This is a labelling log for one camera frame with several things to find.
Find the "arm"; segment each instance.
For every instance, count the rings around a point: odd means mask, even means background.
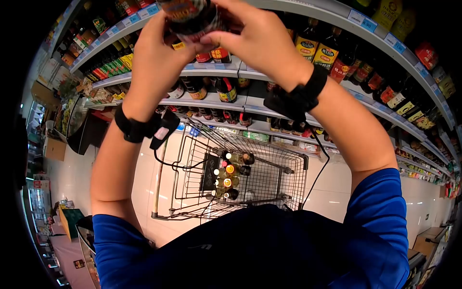
[[[237,0],[213,0],[241,25],[241,35],[215,31],[201,43],[221,45],[246,64],[268,75],[286,91],[305,85],[313,64],[294,48],[286,28],[272,12]],[[329,132],[352,172],[352,192],[367,176],[397,168],[393,146],[377,119],[351,94],[328,78],[310,114]],[[355,134],[366,131],[367,134]]]
[[[125,116],[147,122],[160,100],[180,76],[200,44],[173,50],[164,43],[165,12],[160,11],[143,28],[135,46],[132,84],[122,105]],[[115,122],[108,132],[91,174],[91,210],[122,218],[141,231],[131,201],[133,179],[141,144],[123,139]]]

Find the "sign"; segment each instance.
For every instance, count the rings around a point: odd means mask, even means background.
[[[402,54],[406,50],[406,46],[403,44],[403,42],[399,41],[393,34],[388,32],[387,36],[385,36],[384,41],[393,47],[394,50],[398,51],[400,54]]]
[[[374,33],[377,28],[377,22],[365,16],[364,14],[352,9],[348,15],[348,20]]]

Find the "blue sleeve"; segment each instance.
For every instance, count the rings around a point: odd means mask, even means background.
[[[127,221],[111,215],[94,215],[95,263],[102,288],[136,287],[154,250]]]
[[[375,172],[354,190],[343,223],[365,227],[407,260],[406,201],[401,195],[401,179],[396,169]]]

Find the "person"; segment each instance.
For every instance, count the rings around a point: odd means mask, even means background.
[[[135,46],[132,84],[122,104],[127,118],[148,121],[185,65],[212,47],[224,47],[288,92],[310,79],[313,65],[298,54],[274,13],[238,0],[212,1],[233,16],[241,34],[214,31],[200,43],[173,50],[164,41],[165,13],[158,12]],[[141,233],[131,202],[141,144],[124,140],[112,122],[91,177],[102,287],[401,288],[409,274],[406,204],[390,139],[332,79],[318,102],[310,114],[351,169],[343,223],[307,210],[260,205],[206,222],[157,250]]]

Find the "red bottle label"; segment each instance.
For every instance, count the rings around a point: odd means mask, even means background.
[[[342,61],[340,61],[337,58],[334,61],[332,68],[330,69],[329,76],[337,83],[340,83],[345,78],[345,75],[348,73],[349,70],[350,67],[348,65],[345,65]]]

